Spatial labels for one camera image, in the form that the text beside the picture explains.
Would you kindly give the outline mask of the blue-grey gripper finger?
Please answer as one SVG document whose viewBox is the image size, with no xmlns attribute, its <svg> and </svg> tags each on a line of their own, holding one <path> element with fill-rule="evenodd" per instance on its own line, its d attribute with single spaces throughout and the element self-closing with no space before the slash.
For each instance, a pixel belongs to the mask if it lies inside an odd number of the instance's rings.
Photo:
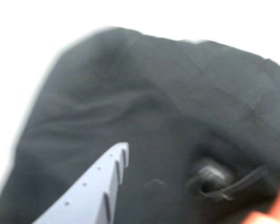
<svg viewBox="0 0 280 224">
<path fill-rule="evenodd" d="M 34 223 L 112 224 L 119 185 L 129 165 L 129 144 L 106 150 Z"/>
</svg>

